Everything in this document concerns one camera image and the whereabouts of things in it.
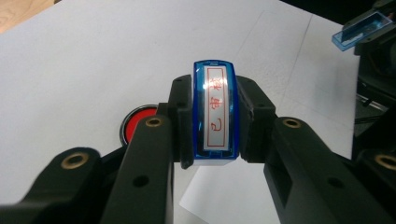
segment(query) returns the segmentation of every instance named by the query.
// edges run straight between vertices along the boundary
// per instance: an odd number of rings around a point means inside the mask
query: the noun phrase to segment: white label
[[[229,99],[225,66],[205,66],[204,150],[229,150]]]

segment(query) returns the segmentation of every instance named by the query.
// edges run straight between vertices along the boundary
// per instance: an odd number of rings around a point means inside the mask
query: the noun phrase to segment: screw hole
[[[163,124],[163,122],[157,118],[146,120],[146,125],[151,128],[161,126],[162,124]]]
[[[333,186],[333,187],[335,187],[337,189],[343,189],[344,188],[344,183],[341,180],[339,180],[338,178],[330,177],[329,179],[327,179],[327,182],[331,186]]]
[[[177,105],[177,107],[186,107],[186,104],[182,103],[182,102],[178,102],[178,103],[176,103],[176,105]]]
[[[301,128],[301,123],[296,119],[284,119],[283,124],[289,128]]]
[[[149,177],[146,175],[140,175],[134,179],[134,186],[137,188],[145,187],[149,183]]]
[[[89,155],[85,152],[76,152],[64,158],[61,163],[62,168],[65,170],[72,170],[82,166],[88,161]]]

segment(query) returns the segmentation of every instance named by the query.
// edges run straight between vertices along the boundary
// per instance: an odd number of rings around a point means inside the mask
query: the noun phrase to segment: black plastic part
[[[355,174],[396,220],[396,152],[391,149],[363,151],[357,159]]]
[[[396,105],[354,139],[352,159],[356,159],[363,150],[373,148],[396,147]]]
[[[268,160],[264,173],[281,223],[394,223],[306,123],[277,119],[273,141],[278,156],[269,158],[281,161]]]
[[[172,120],[174,161],[183,169],[193,164],[191,75],[176,78],[172,83],[167,114]]]
[[[173,222],[173,140],[169,118],[139,121],[101,223]]]
[[[242,159],[264,163],[276,119],[276,108],[255,81],[236,77],[239,93],[240,139]]]
[[[64,169],[63,161],[70,155],[77,155],[75,153],[85,153],[88,160],[79,167]],[[70,163],[80,160],[76,156]],[[69,149],[56,156],[41,172],[21,202],[0,207],[0,223],[92,222],[92,201],[102,181],[97,151],[85,147]]]

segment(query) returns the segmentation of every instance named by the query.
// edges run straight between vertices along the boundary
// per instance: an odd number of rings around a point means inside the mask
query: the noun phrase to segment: blue plastic object
[[[380,12],[375,12],[363,20],[347,27],[345,30],[333,35],[332,42],[341,51],[345,51],[354,47],[360,40],[383,29],[391,23],[391,19]]]
[[[192,113],[194,164],[234,161],[239,155],[239,107],[232,63],[194,63]]]

